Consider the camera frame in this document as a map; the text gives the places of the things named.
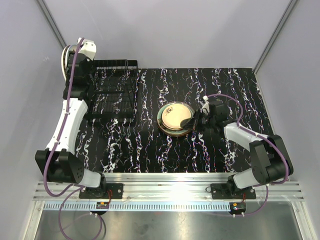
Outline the small cream floral plate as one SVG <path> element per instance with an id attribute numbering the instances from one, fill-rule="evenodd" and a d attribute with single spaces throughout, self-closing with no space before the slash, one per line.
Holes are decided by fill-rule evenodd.
<path id="1" fill-rule="evenodd" d="M 161 114 L 161 120 L 165 127 L 170 130 L 180 130 L 181 122 L 193 116 L 190 109 L 182 103 L 173 103 L 165 107 Z"/>

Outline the white plate watermelon pattern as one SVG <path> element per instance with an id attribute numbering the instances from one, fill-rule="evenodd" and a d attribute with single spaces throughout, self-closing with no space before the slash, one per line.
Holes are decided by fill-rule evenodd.
<path id="1" fill-rule="evenodd" d="M 66 73 L 67 66 L 68 66 L 69 52 L 70 52 L 70 50 L 73 49 L 74 46 L 75 46 L 74 44 L 68 45 L 68 46 L 66 47 L 66 50 L 64 51 L 64 62 L 63 62 L 63 64 L 64 64 L 64 72 L 65 72 L 65 73 Z"/>

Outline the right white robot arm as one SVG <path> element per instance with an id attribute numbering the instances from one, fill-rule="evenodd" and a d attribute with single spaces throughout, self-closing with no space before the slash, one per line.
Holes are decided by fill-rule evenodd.
<path id="1" fill-rule="evenodd" d="M 184 130 L 215 134 L 249 151 L 251 167 L 228 177 L 220 192 L 233 199 L 249 193 L 254 187 L 282 184 L 294 168 L 283 139 L 279 135 L 264 135 L 229 119 L 229 111 L 221 101 L 205 103 L 193 116 L 180 122 Z"/>

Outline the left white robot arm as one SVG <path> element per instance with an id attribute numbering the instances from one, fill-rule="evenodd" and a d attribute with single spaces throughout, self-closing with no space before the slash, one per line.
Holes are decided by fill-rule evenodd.
<path id="1" fill-rule="evenodd" d="M 101 199 L 108 192 L 105 178 L 102 173 L 86 169 L 75 154 L 78 131 L 94 92 L 94 59 L 84 53 L 71 53 L 66 70 L 61 115 L 46 148 L 36 151 L 35 161 L 49 196 L 60 196 L 50 191 L 48 183 L 52 182 L 90 189 L 95 198 Z"/>

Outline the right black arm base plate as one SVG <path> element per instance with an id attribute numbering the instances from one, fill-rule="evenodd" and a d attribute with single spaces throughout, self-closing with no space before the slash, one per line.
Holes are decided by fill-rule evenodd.
<path id="1" fill-rule="evenodd" d="M 231 189 L 226 183 L 210 184 L 209 193 L 213 200 L 254 200 L 257 198 L 252 187 Z"/>

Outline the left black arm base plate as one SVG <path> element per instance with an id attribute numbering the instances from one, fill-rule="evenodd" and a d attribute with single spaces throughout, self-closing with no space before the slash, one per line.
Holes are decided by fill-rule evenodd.
<path id="1" fill-rule="evenodd" d="M 80 199 L 109 199 L 121 200 L 123 197 L 122 183 L 106 183 L 104 182 L 102 186 L 93 188 L 88 187 L 84 191 L 79 193 Z"/>

